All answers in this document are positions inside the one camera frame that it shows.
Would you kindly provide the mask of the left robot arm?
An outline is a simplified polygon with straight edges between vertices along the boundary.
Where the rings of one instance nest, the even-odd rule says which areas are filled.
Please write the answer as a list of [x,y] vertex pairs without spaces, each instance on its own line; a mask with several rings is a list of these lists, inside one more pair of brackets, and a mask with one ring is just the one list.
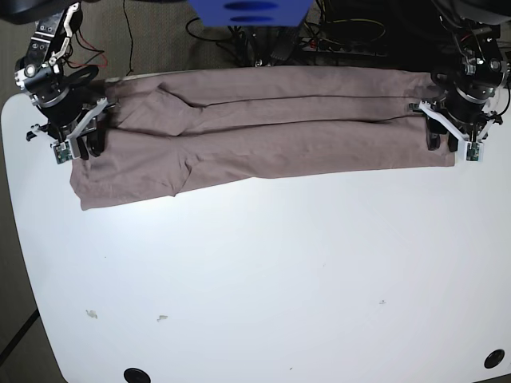
[[434,1],[444,27],[452,35],[459,63],[436,69],[431,80],[443,94],[410,109],[426,117],[426,143],[439,149],[446,135],[451,152],[463,161],[482,158],[483,141],[504,112],[485,111],[496,93],[509,87],[510,64],[498,46],[501,24],[510,20],[505,1]]

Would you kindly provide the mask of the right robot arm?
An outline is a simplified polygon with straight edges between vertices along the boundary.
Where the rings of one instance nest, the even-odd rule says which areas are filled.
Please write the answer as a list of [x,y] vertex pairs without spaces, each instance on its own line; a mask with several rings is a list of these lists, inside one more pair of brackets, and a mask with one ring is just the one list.
[[14,80],[47,122],[32,125],[26,139],[47,138],[59,164],[98,157],[105,150],[101,122],[112,107],[93,85],[99,68],[85,63],[65,74],[71,41],[83,20],[81,3],[3,1],[1,19],[14,25],[35,24],[26,54],[16,63]]

